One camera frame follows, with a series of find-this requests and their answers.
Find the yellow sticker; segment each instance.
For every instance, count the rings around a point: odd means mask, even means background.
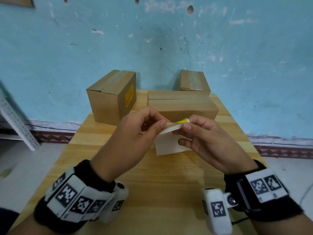
[[[128,90],[128,92],[125,95],[125,102],[126,102],[126,107],[129,105],[129,103],[131,102],[131,99],[134,96],[134,87],[133,84],[131,85],[130,89]]]
[[[188,119],[183,119],[181,121],[178,121],[177,123],[183,123],[183,122],[189,122],[189,120]]]

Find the cardboard box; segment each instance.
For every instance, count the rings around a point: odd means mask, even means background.
[[[181,91],[206,91],[208,95],[211,89],[203,72],[180,71],[180,90]]]
[[[136,102],[136,73],[113,70],[86,91],[95,121],[118,125]]]
[[[193,114],[215,119],[218,108],[205,91],[148,91],[148,105],[171,122]]]

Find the hand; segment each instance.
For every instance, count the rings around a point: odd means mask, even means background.
[[[106,182],[114,181],[140,162],[166,122],[169,121],[150,106],[124,116],[90,161],[92,168]]]
[[[192,115],[173,134],[183,135],[179,145],[192,149],[224,174],[237,174],[258,168],[257,164],[216,121]]]

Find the white tile floor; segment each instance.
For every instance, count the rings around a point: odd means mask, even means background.
[[[20,213],[65,147],[66,144],[44,143],[32,152],[24,142],[0,140],[0,175],[12,169],[9,176],[0,179],[0,207]],[[313,220],[313,188],[303,198],[313,183],[313,160],[264,159],[295,201],[302,201],[305,213]]]

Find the wooden table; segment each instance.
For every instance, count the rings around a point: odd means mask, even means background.
[[[217,95],[210,94],[210,97],[219,108],[215,119],[219,125],[252,158],[265,163]],[[133,110],[146,105],[147,90],[137,90]],[[115,126],[95,122],[90,113],[13,227],[33,212],[46,190],[64,171],[84,159],[91,159],[114,130]],[[204,220],[200,189],[225,189],[223,174],[192,151],[156,156],[155,149],[150,149],[143,160],[119,180],[129,188],[129,197],[118,218],[108,225],[88,222],[77,234],[210,234]],[[244,213],[230,212],[232,221],[246,217]],[[233,234],[256,232],[248,220],[234,225]]]

